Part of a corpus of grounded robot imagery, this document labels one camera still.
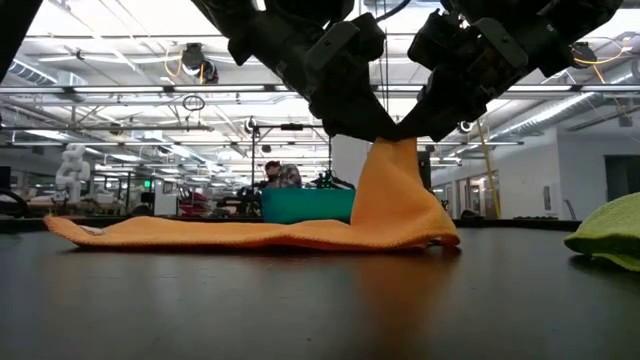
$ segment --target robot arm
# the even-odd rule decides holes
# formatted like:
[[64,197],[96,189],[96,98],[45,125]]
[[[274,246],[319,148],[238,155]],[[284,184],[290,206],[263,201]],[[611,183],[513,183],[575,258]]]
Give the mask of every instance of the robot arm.
[[[396,126],[371,91],[369,62],[385,35],[370,13],[342,21],[353,0],[192,0],[229,38],[238,65],[251,56],[309,102],[330,135],[373,141],[442,140],[461,121],[536,69],[576,65],[571,45],[611,19],[622,0],[441,0],[409,58],[432,70],[415,108]],[[463,19],[470,26],[464,27]]]
[[229,38],[238,65],[255,56],[309,102],[329,135],[373,141],[394,131],[369,81],[385,35],[370,13],[341,21],[353,0],[265,0],[265,11],[251,0],[193,2]]
[[[613,17],[622,0],[442,0],[418,31],[409,58],[432,70],[400,138],[440,141],[461,121],[536,69],[551,76],[575,63],[571,45]],[[462,18],[470,26],[461,26]]]

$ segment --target orange towel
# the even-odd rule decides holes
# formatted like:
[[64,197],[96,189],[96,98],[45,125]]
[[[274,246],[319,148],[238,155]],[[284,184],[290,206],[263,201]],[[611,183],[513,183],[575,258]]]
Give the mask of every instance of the orange towel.
[[459,243],[453,222],[426,191],[418,172],[416,140],[378,140],[365,163],[351,225],[333,220],[294,225],[193,223],[137,217],[99,235],[60,217],[46,217],[49,230],[78,245],[259,247],[294,245],[322,250],[382,250],[424,247],[438,239]]

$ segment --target table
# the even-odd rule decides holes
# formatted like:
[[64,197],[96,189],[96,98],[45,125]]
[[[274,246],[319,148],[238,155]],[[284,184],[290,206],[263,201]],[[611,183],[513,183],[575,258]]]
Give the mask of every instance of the table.
[[86,252],[0,235],[0,359],[639,359],[640,275],[567,233],[461,251]]

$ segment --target teal container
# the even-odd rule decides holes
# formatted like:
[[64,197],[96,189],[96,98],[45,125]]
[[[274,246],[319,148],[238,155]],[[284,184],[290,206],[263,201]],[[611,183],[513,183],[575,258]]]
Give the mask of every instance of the teal container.
[[307,220],[339,220],[348,224],[355,197],[355,190],[267,188],[262,190],[262,216],[272,224]]

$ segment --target hanging cable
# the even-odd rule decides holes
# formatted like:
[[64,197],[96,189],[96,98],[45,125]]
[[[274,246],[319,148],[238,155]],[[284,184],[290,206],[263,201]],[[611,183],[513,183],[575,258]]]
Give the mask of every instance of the hanging cable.
[[167,53],[164,56],[164,69],[167,71],[167,74],[169,76],[171,76],[171,77],[179,76],[180,72],[182,71],[182,51],[183,50],[180,50],[180,59],[178,60],[178,71],[174,73],[169,69],[169,63],[168,63],[168,60],[169,60],[169,48],[167,48]]
[[[596,72],[596,76],[598,76],[598,79],[600,79],[600,82],[603,84],[606,84],[606,80],[604,79],[604,76],[602,76],[602,72],[600,71],[600,69],[598,69],[598,65],[593,65],[593,70]],[[616,103],[616,107],[618,108],[618,112],[621,112],[624,116],[629,116],[629,114],[627,114],[627,112],[624,109],[624,106],[622,106],[622,104],[620,104],[620,102],[618,101],[617,98],[613,98],[613,101],[615,101]]]
[[587,65],[602,65],[602,64],[606,64],[609,62],[612,62],[614,60],[619,59],[625,52],[627,52],[627,50],[625,50],[625,45],[626,45],[626,41],[624,41],[622,43],[622,46],[618,45],[618,43],[616,43],[614,40],[612,40],[612,43],[614,43],[616,46],[618,46],[620,48],[620,52],[618,52],[617,55],[615,55],[614,57],[610,57],[608,59],[605,60],[598,60],[598,61],[587,61],[587,60],[582,60],[582,59],[578,59],[574,57],[574,60],[576,62],[579,62],[581,64],[587,64]]
[[482,120],[478,119],[478,133],[480,134],[480,142],[482,143],[482,152],[484,152],[484,161],[487,166],[487,177],[489,178],[489,187],[491,188],[491,198],[496,207],[496,215],[500,219],[500,199],[498,197],[498,191],[496,184],[493,181],[493,170],[491,169],[491,158],[489,157],[489,147],[484,141],[484,130],[482,129]]
[[393,15],[399,13],[400,10],[404,9],[407,5],[409,5],[410,2],[411,2],[411,0],[403,0],[396,7],[394,7],[391,10],[389,10],[389,12],[385,12],[384,14],[378,16],[376,18],[376,22],[381,22],[381,21],[387,20],[388,18],[392,17]]

